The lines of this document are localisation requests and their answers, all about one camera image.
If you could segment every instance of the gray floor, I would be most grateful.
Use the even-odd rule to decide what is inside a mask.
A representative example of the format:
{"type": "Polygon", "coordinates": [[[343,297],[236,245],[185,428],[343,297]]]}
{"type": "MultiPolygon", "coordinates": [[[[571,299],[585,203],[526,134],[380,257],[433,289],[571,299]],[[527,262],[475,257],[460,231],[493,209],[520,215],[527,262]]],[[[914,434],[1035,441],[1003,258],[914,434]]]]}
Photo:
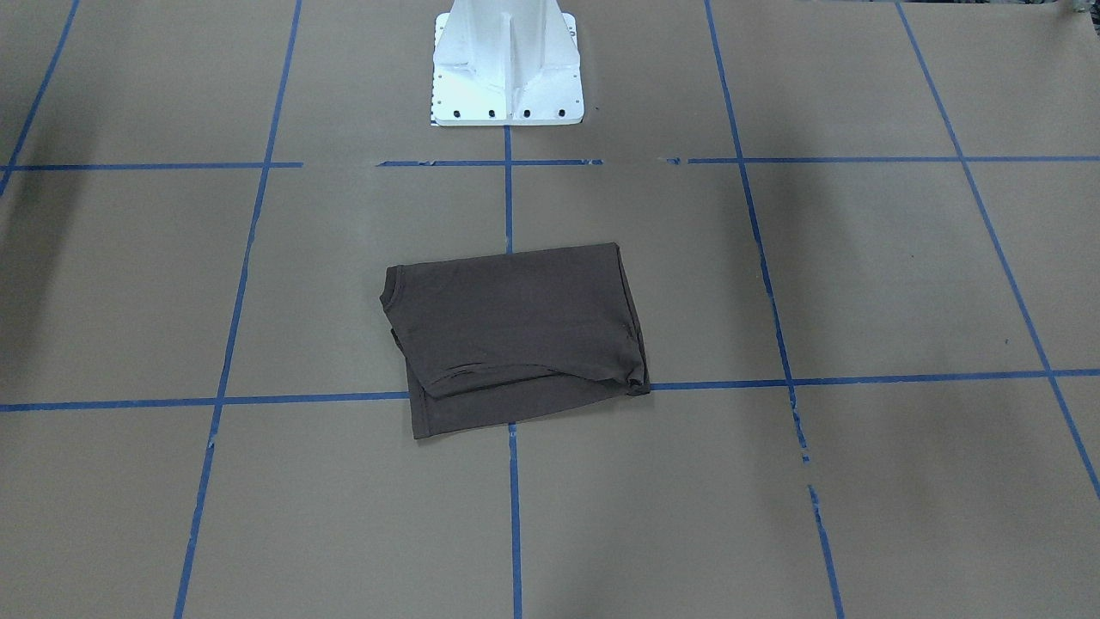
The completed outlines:
{"type": "Polygon", "coordinates": [[[446,0],[0,4],[0,617],[1097,616],[1089,18],[563,8],[454,130],[446,0]],[[414,442],[384,268],[595,241],[654,394],[414,442]]]}

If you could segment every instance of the cloth fold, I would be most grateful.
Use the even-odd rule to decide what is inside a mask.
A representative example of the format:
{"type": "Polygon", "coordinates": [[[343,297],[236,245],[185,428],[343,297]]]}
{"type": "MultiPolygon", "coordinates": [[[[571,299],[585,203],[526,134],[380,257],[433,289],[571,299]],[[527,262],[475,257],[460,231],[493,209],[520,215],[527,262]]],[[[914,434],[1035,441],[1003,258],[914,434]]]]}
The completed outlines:
{"type": "Polygon", "coordinates": [[[391,266],[381,300],[416,439],[650,391],[615,243],[391,266]]]}

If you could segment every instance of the black fabric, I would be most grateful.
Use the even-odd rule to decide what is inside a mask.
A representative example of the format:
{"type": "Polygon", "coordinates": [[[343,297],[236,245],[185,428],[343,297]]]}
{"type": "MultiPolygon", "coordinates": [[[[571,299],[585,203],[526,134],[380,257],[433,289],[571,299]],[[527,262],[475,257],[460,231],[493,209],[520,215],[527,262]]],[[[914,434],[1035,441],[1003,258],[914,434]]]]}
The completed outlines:
{"type": "Polygon", "coordinates": [[[381,299],[416,439],[649,394],[615,243],[391,266],[381,299]]]}

